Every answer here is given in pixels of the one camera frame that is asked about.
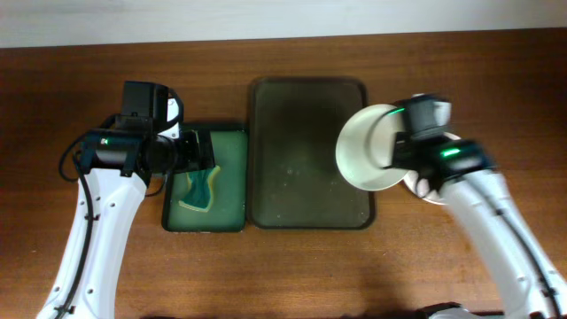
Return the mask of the white plate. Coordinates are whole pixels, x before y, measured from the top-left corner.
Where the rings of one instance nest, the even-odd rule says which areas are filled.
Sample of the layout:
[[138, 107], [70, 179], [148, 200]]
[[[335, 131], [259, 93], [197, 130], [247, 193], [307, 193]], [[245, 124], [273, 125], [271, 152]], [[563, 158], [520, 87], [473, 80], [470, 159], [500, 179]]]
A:
[[335, 159], [340, 174], [363, 191], [382, 191], [399, 183], [408, 171], [390, 165], [396, 134], [403, 130], [396, 106], [362, 108], [339, 133]]
[[441, 196], [429, 184], [431, 170], [428, 167], [428, 163], [425, 163], [425, 167], [423, 167], [423, 163], [420, 162], [418, 166], [417, 170], [409, 170], [403, 178], [407, 189], [417, 198], [430, 204], [437, 206], [445, 205]]

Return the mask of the green and yellow sponge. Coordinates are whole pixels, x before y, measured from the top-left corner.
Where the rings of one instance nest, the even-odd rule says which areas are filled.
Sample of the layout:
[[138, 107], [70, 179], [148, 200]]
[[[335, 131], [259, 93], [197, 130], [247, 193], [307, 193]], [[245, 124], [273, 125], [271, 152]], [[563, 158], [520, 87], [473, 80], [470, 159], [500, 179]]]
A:
[[209, 212], [214, 202], [214, 181], [220, 172], [221, 167], [215, 166], [187, 173], [187, 193], [178, 204], [191, 211]]

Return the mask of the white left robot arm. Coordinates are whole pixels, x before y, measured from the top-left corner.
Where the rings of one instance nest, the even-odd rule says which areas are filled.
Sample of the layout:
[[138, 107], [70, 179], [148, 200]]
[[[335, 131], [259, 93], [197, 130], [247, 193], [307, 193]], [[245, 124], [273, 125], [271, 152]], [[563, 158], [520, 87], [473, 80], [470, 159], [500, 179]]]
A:
[[209, 131], [176, 135], [92, 129], [73, 156], [78, 199], [41, 318], [112, 318], [128, 234], [153, 175], [210, 168]]

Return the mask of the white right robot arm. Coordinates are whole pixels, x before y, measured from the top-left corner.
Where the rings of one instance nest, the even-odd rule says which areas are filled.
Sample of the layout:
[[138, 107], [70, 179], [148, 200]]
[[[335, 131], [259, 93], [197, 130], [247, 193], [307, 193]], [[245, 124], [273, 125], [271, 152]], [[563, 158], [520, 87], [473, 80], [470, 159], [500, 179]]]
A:
[[398, 132], [390, 166], [417, 172], [439, 194], [476, 247], [507, 318], [566, 316], [566, 282], [480, 144], [445, 135], [416, 141]]

